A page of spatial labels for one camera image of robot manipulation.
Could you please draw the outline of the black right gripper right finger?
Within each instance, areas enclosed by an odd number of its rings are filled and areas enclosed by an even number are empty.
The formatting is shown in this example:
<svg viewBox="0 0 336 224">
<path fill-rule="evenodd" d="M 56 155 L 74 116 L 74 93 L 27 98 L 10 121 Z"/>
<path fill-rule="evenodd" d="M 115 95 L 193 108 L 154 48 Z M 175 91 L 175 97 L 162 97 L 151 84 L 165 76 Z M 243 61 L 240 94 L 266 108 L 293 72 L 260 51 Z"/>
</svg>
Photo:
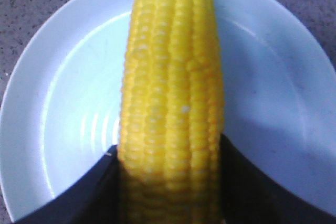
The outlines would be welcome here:
<svg viewBox="0 0 336 224">
<path fill-rule="evenodd" d="M 335 223 L 260 171 L 225 136 L 220 137 L 222 210 L 227 223 Z"/>
</svg>

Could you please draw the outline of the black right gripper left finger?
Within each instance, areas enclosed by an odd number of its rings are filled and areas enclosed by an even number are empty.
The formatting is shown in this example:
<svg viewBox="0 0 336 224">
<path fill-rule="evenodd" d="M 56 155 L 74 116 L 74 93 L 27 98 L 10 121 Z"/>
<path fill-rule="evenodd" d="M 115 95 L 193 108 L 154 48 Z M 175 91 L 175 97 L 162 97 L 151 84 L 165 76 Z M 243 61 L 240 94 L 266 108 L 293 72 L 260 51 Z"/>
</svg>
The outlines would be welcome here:
<svg viewBox="0 0 336 224">
<path fill-rule="evenodd" d="M 16 223 L 118 223 L 117 153 L 111 146 L 71 187 Z"/>
</svg>

